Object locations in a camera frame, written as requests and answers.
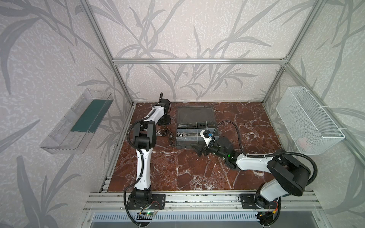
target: black mounting bracket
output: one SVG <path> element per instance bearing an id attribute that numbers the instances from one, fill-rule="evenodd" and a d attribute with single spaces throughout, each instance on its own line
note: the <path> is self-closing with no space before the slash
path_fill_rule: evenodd
<path id="1" fill-rule="evenodd" d="M 152 194 L 151 202 L 156 201 L 157 203 L 151 204 L 149 209 L 159 209 L 162 210 L 165 208 L 165 201 L 166 201 L 166 195 L 165 194 Z M 141 210 L 140 204 L 137 202 L 137 200 L 134 200 L 132 198 L 132 194 L 129 195 L 128 201 L 127 201 L 127 208 L 128 210 Z"/>
<path id="2" fill-rule="evenodd" d="M 255 196 L 255 193 L 244 193 L 244 194 L 239 195 L 239 201 L 242 204 L 242 209 L 269 209 L 269 207 L 271 209 L 275 209 L 277 206 L 276 203 L 278 202 L 278 199 L 276 198 L 274 201 L 268 202 L 264 206 L 264 208 L 259 208 L 256 205 L 254 196 Z"/>

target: metal grate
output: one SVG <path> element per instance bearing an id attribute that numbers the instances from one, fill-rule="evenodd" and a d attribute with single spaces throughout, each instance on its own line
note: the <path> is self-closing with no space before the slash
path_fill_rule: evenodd
<path id="1" fill-rule="evenodd" d="M 139 221 L 137 212 L 131 213 Z M 152 216 L 152 221 L 258 221 L 257 212 L 158 212 Z M 126 212 L 98 212 L 95 213 L 93 222 L 129 222 Z"/>
<path id="2" fill-rule="evenodd" d="M 276 110 L 302 154 L 321 154 L 345 138 L 305 87 L 288 87 Z"/>

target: leaf pattern wallpaper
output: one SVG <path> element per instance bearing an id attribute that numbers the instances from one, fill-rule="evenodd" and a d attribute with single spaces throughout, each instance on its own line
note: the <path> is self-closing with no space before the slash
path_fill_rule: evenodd
<path id="1" fill-rule="evenodd" d="M 0 227 L 75 227 L 131 106 L 78 1 L 0 1 Z M 114 102 L 82 155 L 39 145 L 90 88 Z"/>
<path id="2" fill-rule="evenodd" d="M 90 0 L 114 58 L 282 58 L 314 0 Z M 278 65 L 119 65 L 137 101 L 261 101 Z"/>
<path id="3" fill-rule="evenodd" d="M 327 1 L 291 60 L 292 66 L 338 118 L 365 145 L 365 1 Z M 265 104 L 282 145 L 295 151 L 275 107 L 288 86 L 297 86 L 285 73 Z M 319 167 L 314 190 L 334 228 L 363 227 L 365 169 L 343 142 L 313 156 Z"/>

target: aluminum frame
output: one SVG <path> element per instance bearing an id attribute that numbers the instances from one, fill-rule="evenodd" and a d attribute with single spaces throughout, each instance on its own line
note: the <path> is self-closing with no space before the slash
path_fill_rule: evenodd
<path id="1" fill-rule="evenodd" d="M 285 64 L 285 58 L 114 58 L 117 65 L 126 64 Z"/>
<path id="2" fill-rule="evenodd" d="M 129 111 L 127 113 L 126 119 L 123 123 L 123 129 L 120 131 L 120 134 L 117 139 L 117 143 L 114 146 L 114 149 L 112 152 L 112 156 L 108 162 L 106 172 L 103 175 L 103 180 L 102 180 L 102 183 L 100 184 L 101 187 L 100 187 L 99 192 L 105 192 L 106 190 L 108 190 L 108 185 L 110 183 L 111 175 L 114 173 L 116 162 L 118 160 L 120 151 L 122 149 L 124 139 L 126 138 L 129 123 L 131 122 L 134 110 L 136 108 L 136 104 L 137 103 L 134 103 L 133 106 L 129 109 Z"/>
<path id="3" fill-rule="evenodd" d="M 338 117 L 332 112 L 332 110 L 324 103 L 324 101 L 318 96 L 314 90 L 310 87 L 310 85 L 304 80 L 300 74 L 292 67 L 292 65 L 285 64 L 284 68 L 286 71 L 292 76 L 293 80 L 299 85 L 305 87 L 308 92 L 314 97 L 314 99 L 321 105 L 324 106 L 324 111 L 329 115 L 329 117 L 333 120 L 333 122 L 341 128 L 341 131 L 345 135 L 345 139 L 343 142 L 349 148 L 349 150 L 353 153 L 353 155 L 360 160 L 360 162 L 365 166 L 365 149 L 364 147 L 356 140 L 355 136 L 346 128 L 346 126 L 338 119 Z"/>
<path id="4" fill-rule="evenodd" d="M 262 209 L 242 209 L 238 200 L 239 194 L 251 193 L 254 190 L 217 190 L 204 191 L 161 191 L 166 194 L 165 209 L 169 211 L 262 211 Z M 282 210 L 322 211 L 322 206 L 314 192 L 304 192 L 302 196 L 287 196 L 281 199 Z M 123 193 L 91 193 L 83 212 L 124 212 Z"/>
<path id="5" fill-rule="evenodd" d="M 317 19 L 318 15 L 321 12 L 321 10 L 322 10 L 324 4 L 326 3 L 326 1 L 327 0 L 317 0 L 314 3 L 314 5 L 312 7 L 312 10 L 308 14 L 303 26 L 301 27 L 297 37 L 294 40 L 294 43 L 293 43 L 292 47 L 290 48 L 288 54 L 286 55 L 286 62 L 285 63 L 289 63 L 290 60 L 293 58 L 293 56 L 294 56 L 295 52 L 297 51 L 299 45 L 303 41 L 303 39 L 306 36 L 309 29 L 312 27 L 314 21 Z M 283 71 L 284 71 L 284 68 L 282 66 L 280 68 L 280 70 L 277 72 L 273 82 L 271 83 L 271 85 L 268 89 L 268 92 L 266 93 L 266 95 L 265 95 L 265 97 L 262 101 L 263 103 L 265 103 L 268 100 L 268 98 L 271 95 L 271 93 L 273 92 L 274 88 L 276 87 L 276 85 L 280 81 L 280 78 L 283 75 Z"/>
<path id="6" fill-rule="evenodd" d="M 127 96 L 128 98 L 128 102 L 130 103 L 130 105 L 133 105 L 133 100 L 132 100 L 132 97 L 131 95 L 129 94 L 128 90 L 127 90 L 127 87 L 126 85 L 124 84 L 124 81 L 118 71 L 118 69 L 116 68 L 116 66 L 113 64 L 113 61 L 112 61 L 112 56 L 110 54 L 110 51 L 108 49 L 108 46 L 107 46 L 107 43 L 105 42 L 104 40 L 104 37 L 103 35 L 101 34 L 101 30 L 97 24 L 97 21 L 95 19 L 95 16 L 91 10 L 91 6 L 90 4 L 88 3 L 87 0 L 79 0 L 79 2 L 81 3 L 81 8 L 83 10 L 83 12 L 85 13 L 85 16 L 86 16 L 86 19 L 89 21 L 90 25 L 91 25 L 91 28 L 93 29 L 96 37 L 97 37 L 97 40 L 98 42 L 100 43 L 101 45 L 101 48 L 107 58 L 107 61 L 110 65 L 110 68 L 111 70 L 113 71 L 114 73 L 114 76 L 116 77 L 119 85 L 122 87 L 122 90 L 123 92 L 125 93 L 125 95 Z"/>

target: ventilation grille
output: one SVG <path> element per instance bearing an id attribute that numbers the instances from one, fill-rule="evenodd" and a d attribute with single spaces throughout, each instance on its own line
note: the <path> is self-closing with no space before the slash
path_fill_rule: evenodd
<path id="1" fill-rule="evenodd" d="M 158 212 L 152 221 L 258 221 L 257 212 Z M 138 220 L 138 213 L 131 213 L 134 220 Z M 95 213 L 93 222 L 129 222 L 126 212 L 99 212 Z"/>

